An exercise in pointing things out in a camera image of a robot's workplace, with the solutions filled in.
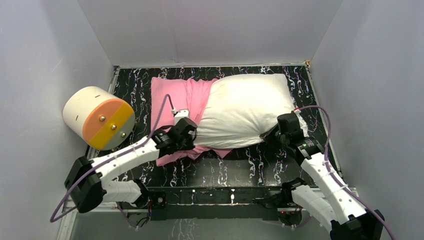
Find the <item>white pillow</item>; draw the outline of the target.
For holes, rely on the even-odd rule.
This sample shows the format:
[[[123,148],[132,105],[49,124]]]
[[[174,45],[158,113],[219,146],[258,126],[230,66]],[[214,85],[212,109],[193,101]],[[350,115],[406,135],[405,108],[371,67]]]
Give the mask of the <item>white pillow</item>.
[[[295,109],[285,74],[237,74],[212,83],[195,144],[237,149],[261,143],[277,117]]]

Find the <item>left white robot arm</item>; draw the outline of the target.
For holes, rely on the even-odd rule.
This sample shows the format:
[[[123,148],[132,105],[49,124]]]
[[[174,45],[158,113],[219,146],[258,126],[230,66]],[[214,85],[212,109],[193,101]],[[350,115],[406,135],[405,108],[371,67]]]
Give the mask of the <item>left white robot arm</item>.
[[[91,159],[79,157],[64,181],[68,196],[79,213],[90,212],[102,203],[111,202],[127,202],[144,208],[150,198],[140,181],[114,179],[142,164],[192,150],[196,133],[195,122],[183,117],[175,125],[160,127],[116,152]]]

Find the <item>pink pillowcase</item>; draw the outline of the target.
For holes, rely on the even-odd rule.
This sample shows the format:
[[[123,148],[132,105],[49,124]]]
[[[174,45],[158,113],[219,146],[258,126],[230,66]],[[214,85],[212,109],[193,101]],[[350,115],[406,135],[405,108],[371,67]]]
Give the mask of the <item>pink pillowcase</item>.
[[[194,80],[189,78],[184,79],[163,79],[153,77],[151,79],[151,114],[150,114],[150,130],[154,131],[159,127],[174,125],[174,115],[172,114],[172,107],[166,103],[163,111],[159,116],[159,112],[168,94],[176,110],[187,109],[189,111],[189,118],[193,120],[197,128],[197,138],[200,139],[200,121],[203,117],[206,108],[212,84],[218,79],[212,80]],[[200,154],[213,150],[219,157],[223,158],[230,153],[232,149],[218,149],[206,146],[196,146],[192,150],[177,151],[171,155],[165,155],[156,160],[156,165],[163,166],[168,163],[177,161],[178,159],[189,157],[192,160],[197,159]]]

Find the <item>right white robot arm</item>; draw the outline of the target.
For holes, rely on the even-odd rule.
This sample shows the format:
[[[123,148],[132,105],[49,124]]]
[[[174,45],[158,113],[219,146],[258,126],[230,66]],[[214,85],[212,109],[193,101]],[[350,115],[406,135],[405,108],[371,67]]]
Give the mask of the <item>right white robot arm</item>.
[[[282,184],[281,199],[288,207],[307,210],[329,232],[332,240],[378,240],[383,231],[379,210],[365,207],[344,184],[326,159],[327,150],[315,138],[306,137],[294,113],[277,117],[277,124],[261,134],[267,143],[283,148],[313,179],[323,197],[301,178]]]

